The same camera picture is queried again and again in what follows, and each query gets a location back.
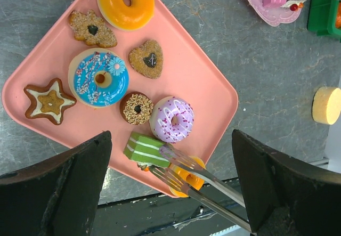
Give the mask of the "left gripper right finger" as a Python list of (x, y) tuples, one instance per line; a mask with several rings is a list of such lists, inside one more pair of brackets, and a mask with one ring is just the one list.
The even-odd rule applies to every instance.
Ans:
[(257, 235), (340, 235), (340, 174), (234, 130), (232, 150)]

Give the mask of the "metal serving tongs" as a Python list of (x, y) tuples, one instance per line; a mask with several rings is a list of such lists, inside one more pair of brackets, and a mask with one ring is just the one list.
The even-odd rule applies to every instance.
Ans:
[(173, 193), (178, 192), (189, 196), (228, 219), (235, 225), (245, 229), (250, 234), (256, 235), (246, 219), (204, 195), (200, 192), (200, 189), (204, 183), (208, 183), (241, 207), (245, 208), (246, 204), (240, 192), (228, 186), (206, 170), (198, 159), (186, 155), (169, 144), (160, 146), (158, 152), (163, 159), (170, 162), (170, 166), (159, 167), (153, 165), (149, 167), (149, 171), (155, 177), (167, 184)]

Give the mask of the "green layered cake slice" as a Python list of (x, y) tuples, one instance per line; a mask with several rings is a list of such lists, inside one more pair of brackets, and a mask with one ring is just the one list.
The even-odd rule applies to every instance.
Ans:
[(147, 135), (131, 132), (123, 153), (129, 160), (136, 162), (142, 171), (148, 171), (151, 166), (167, 168), (170, 162), (159, 153), (164, 144)]

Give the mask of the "small orange glazed donut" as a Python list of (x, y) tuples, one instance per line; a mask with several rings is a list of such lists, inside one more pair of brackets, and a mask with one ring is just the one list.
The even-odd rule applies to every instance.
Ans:
[[(200, 190), (204, 184), (204, 180), (189, 173), (188, 171), (179, 168), (178, 166), (175, 166), (173, 164), (170, 164), (169, 168), (173, 170), (176, 174), (178, 174), (183, 180), (185, 180), (187, 183), (189, 183), (192, 187), (194, 187), (196, 190)], [(188, 195), (185, 193), (182, 193), (180, 191), (176, 191), (173, 188), (169, 187), (171, 193), (174, 196), (180, 197), (180, 198), (187, 198)]]

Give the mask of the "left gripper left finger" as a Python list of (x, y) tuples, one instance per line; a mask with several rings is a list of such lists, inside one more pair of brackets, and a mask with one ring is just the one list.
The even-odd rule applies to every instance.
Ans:
[(1, 235), (90, 235), (111, 150), (105, 131), (1, 175)]

